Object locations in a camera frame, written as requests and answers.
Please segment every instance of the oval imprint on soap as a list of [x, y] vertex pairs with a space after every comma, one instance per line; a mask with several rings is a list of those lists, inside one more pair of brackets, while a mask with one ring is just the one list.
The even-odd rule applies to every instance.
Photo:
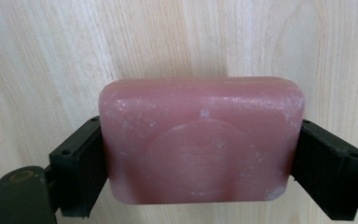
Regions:
[[252, 140], [232, 124], [198, 119], [173, 127], [150, 143], [145, 162], [150, 172], [177, 187], [217, 192], [253, 167]]

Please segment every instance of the pink soap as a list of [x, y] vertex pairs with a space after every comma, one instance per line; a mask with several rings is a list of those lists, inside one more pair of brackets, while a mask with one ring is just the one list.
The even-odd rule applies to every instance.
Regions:
[[123, 79], [99, 104], [123, 203], [270, 201], [286, 189], [304, 110], [292, 81]]

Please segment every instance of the wood grain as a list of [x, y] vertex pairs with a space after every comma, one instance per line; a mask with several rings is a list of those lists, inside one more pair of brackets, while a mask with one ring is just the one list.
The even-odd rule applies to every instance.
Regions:
[[[113, 80], [219, 76], [293, 80], [305, 117], [358, 147], [358, 1], [0, 1], [0, 177], [48, 165], [48, 153], [98, 114]], [[130, 206], [105, 186], [90, 219], [58, 217], [336, 223], [293, 179], [271, 203]]]

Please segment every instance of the light wood tabletop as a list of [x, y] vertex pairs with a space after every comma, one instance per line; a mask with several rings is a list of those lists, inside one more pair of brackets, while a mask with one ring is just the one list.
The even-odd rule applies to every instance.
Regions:
[[[305, 118], [358, 147], [358, 1], [0, 1], [0, 177], [47, 166], [49, 152], [98, 115], [99, 93], [113, 80], [236, 76], [293, 80]], [[268, 203], [126, 205], [106, 185], [90, 218], [57, 217], [340, 223], [292, 177]]]

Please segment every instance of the bar of soap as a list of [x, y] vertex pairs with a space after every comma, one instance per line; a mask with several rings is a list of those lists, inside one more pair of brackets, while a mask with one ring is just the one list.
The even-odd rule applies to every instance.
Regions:
[[278, 77], [123, 79], [99, 102], [123, 203], [270, 201], [290, 174], [304, 110]]

